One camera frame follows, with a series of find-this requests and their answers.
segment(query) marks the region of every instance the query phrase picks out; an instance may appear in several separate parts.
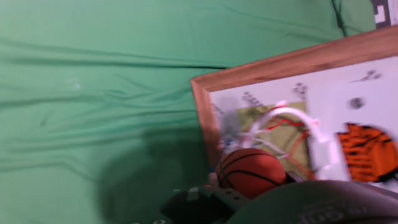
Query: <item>tiger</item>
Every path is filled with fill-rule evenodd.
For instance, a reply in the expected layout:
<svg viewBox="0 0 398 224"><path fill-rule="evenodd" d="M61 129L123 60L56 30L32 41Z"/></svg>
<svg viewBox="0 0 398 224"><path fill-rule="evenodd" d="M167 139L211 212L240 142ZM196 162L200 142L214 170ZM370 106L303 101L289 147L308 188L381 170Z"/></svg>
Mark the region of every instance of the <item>tiger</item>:
<svg viewBox="0 0 398 224"><path fill-rule="evenodd" d="M398 152L393 139L368 125L346 123L337 133L353 181L384 182L398 173Z"/></svg>

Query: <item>wooden frame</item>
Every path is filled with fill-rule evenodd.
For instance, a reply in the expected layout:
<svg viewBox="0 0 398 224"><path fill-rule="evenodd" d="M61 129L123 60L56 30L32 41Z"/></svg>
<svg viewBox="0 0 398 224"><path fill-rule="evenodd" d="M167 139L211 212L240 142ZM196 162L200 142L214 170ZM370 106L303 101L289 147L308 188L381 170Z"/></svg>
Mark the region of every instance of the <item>wooden frame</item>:
<svg viewBox="0 0 398 224"><path fill-rule="evenodd" d="M211 92L397 55L398 26L393 26L192 78L209 163L216 164L221 151Z"/></svg>

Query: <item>mini basketball hoop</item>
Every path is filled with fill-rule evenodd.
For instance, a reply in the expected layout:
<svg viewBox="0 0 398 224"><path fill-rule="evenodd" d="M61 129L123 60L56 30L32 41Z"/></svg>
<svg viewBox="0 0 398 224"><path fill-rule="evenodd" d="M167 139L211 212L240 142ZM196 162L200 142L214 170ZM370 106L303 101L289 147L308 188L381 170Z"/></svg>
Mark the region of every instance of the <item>mini basketball hoop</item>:
<svg viewBox="0 0 398 224"><path fill-rule="evenodd" d="M270 121L274 121L280 114L293 114L301 120L301 123L295 123L289 119L280 119L276 125L268 127L266 126L267 123L269 123ZM305 131L302 133L302 136L298 138L297 141L292 145L289 152L285 152L279 149L277 146L271 143L269 139L269 133L271 132L271 130L277 128L283 123L287 123L288 125L291 126L306 127ZM261 133L265 134L264 138L259 137ZM245 149L250 147L258 148L259 146L267 146L278 154L277 156L278 159L286 158L295 167L300 169L302 172L306 173L308 179L328 179L326 176L319 174L321 174L322 171L324 170L330 169L334 164L338 162L338 158L336 157L334 149L332 149L333 147L330 148L329 150L330 153L329 164L318 168L317 178L315 178L312 171L310 171L305 166L301 165L297 160L295 160L292 157L299 144L308 137L311 141L315 141L321 144L329 144L330 147L332 147L333 145L332 140L320 131L319 120L309 117L303 111L287 107L286 101L280 101L275 105L274 108L269 110L260 119L255 121L247 133L241 133L238 140L234 139L234 140L229 140L229 142L221 142L221 143L224 148L224 154L229 154L237 149Z"/></svg>

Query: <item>mini basketball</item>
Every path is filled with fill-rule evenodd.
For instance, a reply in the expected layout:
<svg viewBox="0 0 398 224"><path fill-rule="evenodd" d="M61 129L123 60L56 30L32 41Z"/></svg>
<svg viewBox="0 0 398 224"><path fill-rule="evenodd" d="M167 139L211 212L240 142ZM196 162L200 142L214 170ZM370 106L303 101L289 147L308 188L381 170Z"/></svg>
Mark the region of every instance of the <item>mini basketball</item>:
<svg viewBox="0 0 398 224"><path fill-rule="evenodd" d="M283 165L261 149L239 149L221 160L216 170L221 188L232 188L254 199L285 184Z"/></svg>

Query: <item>green fabric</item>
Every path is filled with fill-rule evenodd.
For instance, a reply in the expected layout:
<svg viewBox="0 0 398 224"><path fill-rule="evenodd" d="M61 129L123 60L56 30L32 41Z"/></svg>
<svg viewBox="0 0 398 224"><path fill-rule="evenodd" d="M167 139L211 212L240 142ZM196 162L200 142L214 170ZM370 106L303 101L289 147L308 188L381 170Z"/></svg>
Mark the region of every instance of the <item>green fabric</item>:
<svg viewBox="0 0 398 224"><path fill-rule="evenodd" d="M331 1L0 1L0 223L162 218L207 181L189 79L342 37Z"/></svg>

